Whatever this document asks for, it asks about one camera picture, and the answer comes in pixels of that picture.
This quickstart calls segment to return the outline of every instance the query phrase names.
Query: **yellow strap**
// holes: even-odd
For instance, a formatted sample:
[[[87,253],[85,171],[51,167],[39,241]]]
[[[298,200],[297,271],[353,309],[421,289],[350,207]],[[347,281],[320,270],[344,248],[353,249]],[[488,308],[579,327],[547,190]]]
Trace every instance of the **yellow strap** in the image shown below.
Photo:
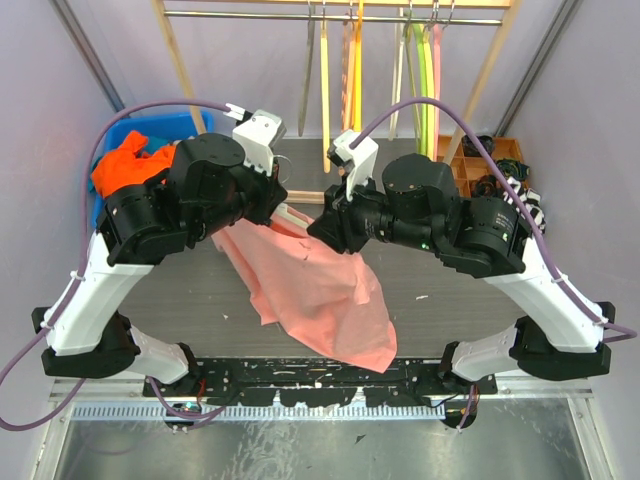
[[[322,21],[320,31],[320,83],[322,87],[322,165],[324,173],[329,173],[331,162],[327,152],[331,143],[331,119],[329,117],[329,41],[326,20]]]
[[[344,117],[343,117],[343,124],[342,124],[342,130],[349,130],[350,128],[353,127],[353,107],[354,107],[354,102],[353,102],[353,84],[354,84],[354,69],[355,69],[355,63],[356,63],[356,39],[355,39],[355,34],[353,31],[353,25],[345,27],[348,29],[348,52],[347,52],[347,78],[343,79],[343,82],[345,83],[344,88],[345,88],[345,94],[346,94],[346,101],[345,104],[343,105],[344,108]]]
[[[431,42],[429,41],[429,30],[425,29],[424,32],[424,59],[426,65],[427,72],[427,96],[429,98],[436,97],[436,86],[435,79],[433,75],[433,56],[431,54]],[[427,143],[427,157],[429,157],[434,162],[436,161],[433,158],[434,152],[434,140],[436,140],[436,107],[433,105],[427,106],[427,138],[429,139]]]
[[[364,0],[358,0],[358,23],[356,25],[356,68],[354,85],[355,112],[353,130],[362,131],[362,17],[364,16]]]
[[[342,24],[342,112],[340,118],[342,119],[342,130],[346,130],[346,125],[349,124],[349,117],[351,111],[347,112],[348,92],[349,92],[349,23],[344,22]]]

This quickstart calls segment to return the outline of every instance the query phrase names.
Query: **orange cloth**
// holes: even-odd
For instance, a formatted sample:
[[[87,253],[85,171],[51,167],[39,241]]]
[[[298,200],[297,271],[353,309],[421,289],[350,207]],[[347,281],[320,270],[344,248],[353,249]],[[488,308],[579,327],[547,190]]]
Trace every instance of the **orange cloth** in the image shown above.
[[[173,163],[176,147],[167,145],[153,155],[142,152],[149,139],[132,130],[122,145],[105,153],[91,174],[98,195],[107,198],[127,185],[140,185]]]

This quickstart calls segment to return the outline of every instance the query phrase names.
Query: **pink cloth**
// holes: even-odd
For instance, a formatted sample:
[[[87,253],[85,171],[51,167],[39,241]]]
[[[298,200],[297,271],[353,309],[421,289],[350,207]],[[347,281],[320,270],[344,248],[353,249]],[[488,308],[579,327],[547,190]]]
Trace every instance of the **pink cloth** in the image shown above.
[[[240,220],[213,235],[262,325],[280,322],[321,355],[384,372],[396,355],[396,332],[373,271],[361,255],[339,255],[279,215],[272,219],[271,227]]]

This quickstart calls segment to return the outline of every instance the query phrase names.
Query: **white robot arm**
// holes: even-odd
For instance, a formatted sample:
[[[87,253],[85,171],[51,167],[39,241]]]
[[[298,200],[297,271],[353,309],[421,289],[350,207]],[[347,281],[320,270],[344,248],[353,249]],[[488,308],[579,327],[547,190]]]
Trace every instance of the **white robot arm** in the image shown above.
[[[369,239],[434,253],[445,266],[483,279],[527,314],[513,326],[475,342],[445,349],[440,373],[454,391],[487,375],[522,369],[549,380],[609,371],[604,328],[611,304],[596,304],[565,281],[598,318],[587,317],[548,271],[531,228],[515,207],[498,198],[460,198],[450,167],[406,155],[382,173],[385,193],[372,180],[378,147],[344,132],[329,151],[344,168],[341,185],[325,192],[324,212],[309,233],[334,250],[357,252]]]
[[[176,390],[193,389],[199,373],[189,347],[145,335],[117,310],[166,255],[193,248],[240,218],[266,224],[285,200],[272,152],[285,132],[282,121],[260,110],[239,112],[238,120],[245,121],[232,138],[207,133],[185,140],[168,171],[106,200],[89,244],[87,269],[70,303],[49,327],[71,282],[53,307],[32,314],[36,331],[50,329],[42,354],[46,374],[104,378],[127,370]]]

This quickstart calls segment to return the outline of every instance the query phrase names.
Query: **wire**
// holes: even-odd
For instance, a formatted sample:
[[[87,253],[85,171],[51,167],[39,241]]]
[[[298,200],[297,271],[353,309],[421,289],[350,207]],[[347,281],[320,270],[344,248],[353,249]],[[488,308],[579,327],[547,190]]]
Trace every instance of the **wire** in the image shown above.
[[[478,384],[476,384],[473,397],[473,408],[471,409],[471,413],[476,413],[478,411],[478,404],[480,403],[480,387],[478,387]]]
[[[106,135],[107,131],[117,121],[125,117],[128,117],[132,113],[138,112],[140,110],[145,110],[147,108],[162,107],[167,105],[191,105],[196,107],[204,107],[204,108],[211,108],[214,110],[220,110],[221,112],[225,112],[225,113],[231,111],[231,109],[228,106],[222,103],[209,102],[206,100],[191,100],[191,99],[180,98],[180,99],[170,99],[170,100],[163,100],[163,101],[157,101],[157,102],[149,102],[149,103],[143,103],[141,105],[136,105],[134,107],[125,108],[124,110],[119,111],[111,120],[109,120],[109,122],[107,122],[107,124],[102,128],[102,130],[100,130],[100,133],[98,133],[98,136],[93,146],[91,147],[88,160],[84,166],[84,171],[82,175],[83,180],[80,182],[81,202],[80,202],[79,222],[80,222],[80,232],[82,234],[82,241],[81,241],[80,258],[79,258],[77,275],[75,276],[74,280],[71,281],[66,293],[62,296],[62,299],[60,300],[60,303],[58,304],[58,306],[53,310],[47,324],[43,326],[43,328],[11,360],[9,360],[9,362],[4,366],[2,371],[0,371],[0,386],[5,381],[5,379],[11,372],[11,370],[13,370],[13,368],[18,364],[18,362],[22,360],[22,358],[24,358],[24,356],[27,353],[29,353],[29,351],[33,347],[35,347],[36,344],[40,340],[42,340],[47,335],[48,331],[56,324],[56,322],[58,321],[58,319],[60,318],[60,316],[65,311],[65,309],[73,299],[74,295],[78,291],[78,288],[80,287],[80,284],[82,282],[82,277],[84,276],[84,273],[87,269],[87,262],[89,260],[87,258],[87,250],[89,249],[89,226],[87,221],[89,192],[88,192],[87,179],[89,178],[89,174],[91,173],[91,165],[93,163],[93,159],[98,153],[98,148],[102,143],[102,138]],[[31,430],[32,428],[39,427],[40,425],[48,422],[49,420],[54,418],[56,415],[58,415],[62,410],[65,409],[65,407],[73,399],[76,393],[78,393],[78,390],[80,390],[80,387],[82,387],[85,380],[86,379],[78,380],[78,383],[76,383],[76,385],[73,387],[71,392],[69,392],[67,397],[60,403],[60,405],[58,405],[54,410],[49,412],[44,417],[24,425],[15,425],[7,422],[2,417],[0,417],[0,428],[4,430],[9,430],[12,432],[22,432],[25,430]]]
[[[473,398],[475,396],[475,392],[476,392],[476,384],[474,383],[473,385],[471,385],[471,389],[469,390],[469,398],[467,399],[467,406],[464,409],[464,413],[462,414],[462,418],[460,419],[460,423],[458,423],[458,426],[456,427],[456,429],[461,432],[462,431],[462,427],[464,427],[464,424],[467,421],[467,418],[469,418],[469,414],[471,413],[471,406],[473,405]]]
[[[509,182],[507,182],[506,178],[504,178],[504,175],[502,175],[502,172],[500,171],[500,169],[497,167],[495,162],[491,159],[491,156],[484,149],[484,147],[482,146],[482,143],[480,142],[476,134],[473,132],[472,128],[457,113],[455,113],[450,107],[442,103],[440,100],[436,100],[434,98],[428,98],[428,97],[419,97],[419,98],[410,98],[402,102],[396,103],[395,105],[392,105],[389,109],[387,109],[385,112],[380,114],[369,125],[367,125],[367,127],[364,130],[362,130],[360,135],[358,135],[356,139],[353,142],[351,142],[351,144],[349,145],[349,148],[351,149],[357,148],[358,145],[360,145],[360,143],[362,143],[362,141],[365,138],[371,135],[371,133],[376,129],[378,125],[380,125],[387,118],[389,118],[389,116],[391,116],[394,112],[401,110],[402,108],[407,107],[409,105],[417,105],[421,103],[426,103],[427,105],[434,105],[435,107],[445,112],[460,126],[460,128],[464,131],[464,133],[467,134],[467,136],[471,140],[471,143],[473,143],[473,145],[476,147],[476,149],[478,150],[482,158],[487,163],[489,169],[491,170],[491,173],[498,179],[498,181],[504,188],[505,192],[507,192],[507,194],[513,199],[513,202],[520,209],[521,214],[525,217],[527,223],[531,226],[533,237],[535,238],[536,244],[538,245],[538,249],[540,250],[540,255],[542,256],[542,260],[546,265],[547,269],[549,270],[549,273],[551,274],[551,277],[553,278],[554,282],[557,283],[558,287],[560,287],[560,289],[565,293],[565,295],[567,295],[567,297],[569,297],[569,299],[574,303],[574,305],[582,313],[584,313],[592,322],[594,322],[597,325],[602,325],[603,328],[614,330],[621,334],[615,337],[605,338],[603,339],[603,342],[613,343],[613,342],[619,342],[621,340],[627,340],[627,339],[637,337],[638,333],[629,327],[624,327],[622,325],[617,325],[610,322],[603,323],[602,318],[600,318],[599,315],[596,315],[593,311],[591,311],[591,309],[582,301],[582,299],[573,290],[573,288],[569,286],[569,284],[565,281],[563,276],[560,274],[558,267],[556,266],[556,264],[553,261],[553,258],[551,257],[551,252],[549,252],[547,244],[545,243],[544,238],[542,237],[542,232],[536,225],[536,222],[531,216],[531,213],[529,212],[529,210],[527,210],[522,200],[520,200],[520,197],[518,197],[516,192],[513,191],[513,188],[511,188],[511,185],[509,185]]]
[[[162,393],[160,392],[160,389],[158,388],[158,384],[156,383],[156,379],[153,378],[153,377],[147,377],[147,378],[149,379],[149,383],[151,384],[151,388],[153,389],[153,393],[156,394],[156,397],[158,397],[158,400],[160,400],[160,403],[167,410],[167,412],[169,412],[173,416],[176,416],[178,418],[182,418],[183,420],[206,420],[207,422],[209,422],[209,421],[213,420],[214,418],[216,418],[218,415],[220,415],[222,413],[222,411],[226,408],[226,407],[216,408],[215,410],[213,410],[212,412],[209,412],[209,413],[179,412],[178,410],[173,408],[171,405],[169,405],[167,403],[167,401],[164,399],[164,397],[162,396]],[[202,426],[204,426],[204,425],[196,424],[193,427],[200,428]]]
[[[204,395],[206,385],[207,385],[206,378],[203,378],[202,380],[200,380],[200,390],[198,391],[198,396],[196,397],[196,403],[200,408],[202,408],[202,396]]]
[[[438,408],[440,405],[443,405],[445,402],[448,402],[449,400],[453,400],[456,397],[459,397],[460,394],[456,393],[455,395],[451,395],[449,398],[445,398],[444,400],[441,400],[440,402],[436,403],[435,405],[431,405],[431,408]]]

